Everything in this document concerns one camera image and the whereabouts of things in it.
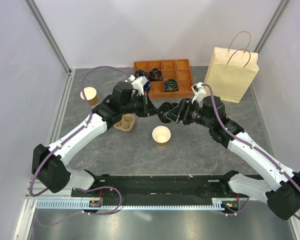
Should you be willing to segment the brown paper cup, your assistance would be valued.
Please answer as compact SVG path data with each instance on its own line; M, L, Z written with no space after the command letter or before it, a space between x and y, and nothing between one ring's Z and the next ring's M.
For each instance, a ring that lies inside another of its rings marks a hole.
M81 92L80 92L80 97L81 99L85 99L83 92L85 94L86 100L89 104L90 107L94 108L98 103L98 95L97 95L97 90L94 87L85 87Z
M166 126L157 126L152 131L152 138L158 147L165 147L171 139L171 131Z

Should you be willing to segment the cardboard cup carrier tray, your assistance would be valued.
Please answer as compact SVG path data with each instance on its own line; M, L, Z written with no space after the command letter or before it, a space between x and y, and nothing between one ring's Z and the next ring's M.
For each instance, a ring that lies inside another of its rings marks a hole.
M115 123L113 127L117 130L128 132L133 128L135 122L136 119L132 114L124 114L121 120Z

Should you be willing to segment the kraft paper bag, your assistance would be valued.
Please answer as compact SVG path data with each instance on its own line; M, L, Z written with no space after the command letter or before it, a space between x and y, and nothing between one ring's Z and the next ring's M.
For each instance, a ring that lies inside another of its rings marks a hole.
M259 55L249 51L250 44L239 49L232 49L231 44L213 49L204 83L222 101L239 103L260 70Z

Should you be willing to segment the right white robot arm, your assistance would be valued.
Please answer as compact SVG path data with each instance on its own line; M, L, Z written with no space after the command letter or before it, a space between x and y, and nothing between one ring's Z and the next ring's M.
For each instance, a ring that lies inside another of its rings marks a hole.
M190 98L179 103L165 102L159 112L165 123L207 127L214 141L241 157L262 177L257 180L232 170L219 184L223 196L239 193L257 199L282 220L290 219L300 210L300 171L285 166L256 144L238 123L227 117L219 97L205 97L202 106Z

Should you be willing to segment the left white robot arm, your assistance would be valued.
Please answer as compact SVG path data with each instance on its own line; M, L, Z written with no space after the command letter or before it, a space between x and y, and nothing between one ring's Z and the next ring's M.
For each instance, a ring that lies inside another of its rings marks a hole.
M91 140L105 133L118 123L125 114L146 118L161 115L148 93L136 83L120 81L110 95L90 110L88 117L67 135L33 150L31 172L33 180L39 180L45 189L58 193L66 186L81 188L89 197L96 196L100 185L87 171L75 171L66 166Z

